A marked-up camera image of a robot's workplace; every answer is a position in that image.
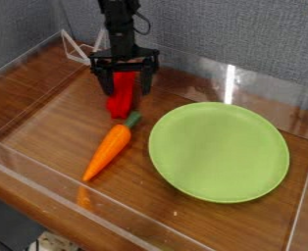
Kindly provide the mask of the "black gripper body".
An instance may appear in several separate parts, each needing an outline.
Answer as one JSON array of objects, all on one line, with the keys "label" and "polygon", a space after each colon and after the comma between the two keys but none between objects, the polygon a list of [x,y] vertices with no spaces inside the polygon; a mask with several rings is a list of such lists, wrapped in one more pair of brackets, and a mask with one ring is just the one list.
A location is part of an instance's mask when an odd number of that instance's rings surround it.
[{"label": "black gripper body", "polygon": [[113,72],[146,72],[154,73],[158,67],[158,51],[136,46],[132,54],[125,56],[112,56],[110,50],[105,49],[90,52],[90,68],[95,74]]}]

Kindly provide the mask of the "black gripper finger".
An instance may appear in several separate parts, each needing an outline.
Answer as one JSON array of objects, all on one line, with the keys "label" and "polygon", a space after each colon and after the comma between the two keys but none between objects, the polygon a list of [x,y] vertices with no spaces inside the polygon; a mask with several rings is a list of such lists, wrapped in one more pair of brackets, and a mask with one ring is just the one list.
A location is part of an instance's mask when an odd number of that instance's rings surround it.
[{"label": "black gripper finger", "polygon": [[106,96],[113,93],[113,76],[112,71],[101,70],[94,73],[101,90]]},{"label": "black gripper finger", "polygon": [[146,95],[150,92],[152,87],[153,70],[144,68],[140,73],[141,93]]}]

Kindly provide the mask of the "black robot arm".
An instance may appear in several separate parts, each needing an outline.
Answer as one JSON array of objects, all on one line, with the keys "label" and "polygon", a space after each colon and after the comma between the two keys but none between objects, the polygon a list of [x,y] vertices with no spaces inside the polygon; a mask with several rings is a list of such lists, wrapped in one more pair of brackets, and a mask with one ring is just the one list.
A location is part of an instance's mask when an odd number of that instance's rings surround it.
[{"label": "black robot arm", "polygon": [[108,32],[109,48],[90,52],[90,71],[94,74],[101,90],[110,96],[114,90],[114,73],[140,73],[141,93],[150,92],[153,74],[158,68],[156,49],[136,44],[133,16],[145,22],[149,20],[138,13],[138,0],[97,0],[103,14],[103,27]]}]

